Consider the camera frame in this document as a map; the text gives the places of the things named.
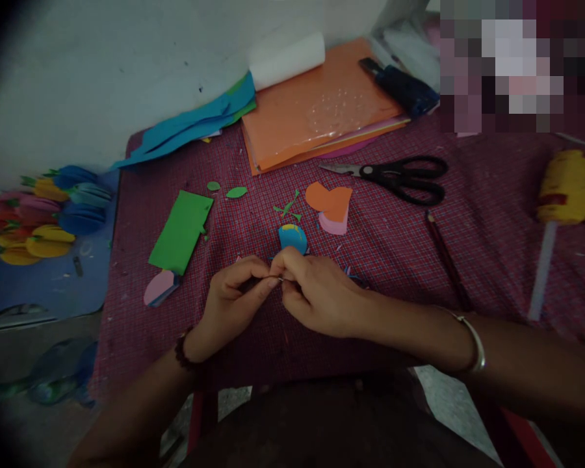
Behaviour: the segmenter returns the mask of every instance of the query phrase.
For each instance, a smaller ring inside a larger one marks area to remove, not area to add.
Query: orange paper cutout
[[[305,190],[305,200],[315,210],[322,211],[328,220],[343,222],[352,194],[351,188],[336,187],[330,191],[314,182]]]
[[[316,211],[327,211],[332,207],[330,192],[320,182],[314,182],[305,190],[305,200]]]
[[[346,187],[336,187],[330,192],[333,204],[331,208],[325,210],[323,214],[325,217],[334,222],[342,222],[345,220],[346,209],[349,208],[349,200],[353,189]]]

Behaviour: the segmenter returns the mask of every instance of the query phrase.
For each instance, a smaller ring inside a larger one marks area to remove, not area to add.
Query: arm
[[[202,320],[184,341],[189,361],[204,362],[247,328],[279,284],[267,276],[267,265],[255,256],[214,275]],[[243,294],[239,287],[252,277],[263,279]],[[195,373],[181,367],[171,349],[100,413],[68,466],[157,466],[161,436],[193,391],[195,380]]]
[[[526,416],[585,421],[585,348],[541,330],[465,314],[478,332],[486,367],[470,369],[476,347],[450,313],[364,291],[331,260],[284,250],[271,274],[283,284],[283,303],[303,325],[335,337],[367,339],[409,353]]]

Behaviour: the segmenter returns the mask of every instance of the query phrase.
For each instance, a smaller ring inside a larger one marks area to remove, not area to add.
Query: right hand
[[[273,259],[269,274],[283,276],[284,307],[305,327],[336,338],[358,334],[372,293],[358,287],[333,260],[304,257],[286,247]]]

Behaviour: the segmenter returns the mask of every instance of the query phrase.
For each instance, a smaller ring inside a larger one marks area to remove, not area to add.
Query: white wall
[[[108,168],[132,133],[229,88],[269,34],[286,43],[322,31],[332,46],[419,0],[32,3],[0,50],[0,190],[65,164]]]

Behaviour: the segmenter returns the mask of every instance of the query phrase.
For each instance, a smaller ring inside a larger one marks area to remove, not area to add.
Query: green paper strip
[[[183,275],[213,202],[212,198],[180,190],[161,236],[151,251],[149,264]]]
[[[279,208],[279,207],[273,207],[273,209],[274,209],[275,211],[283,211],[283,209],[282,209],[282,208]],[[295,218],[297,218],[297,221],[301,221],[301,216],[302,216],[302,215],[300,215],[300,214],[295,214],[295,213],[288,213],[288,214],[289,214],[289,215],[293,215]]]
[[[247,193],[247,187],[236,187],[231,189],[226,197],[228,198],[240,198]]]
[[[299,196],[299,190],[295,190],[294,192],[294,198],[292,199],[292,201],[290,203],[288,203],[285,207],[284,207],[284,213],[282,214],[282,218],[284,216],[286,216],[286,213],[288,213],[288,210],[293,206],[293,203],[295,202],[295,200],[297,200],[297,197]]]

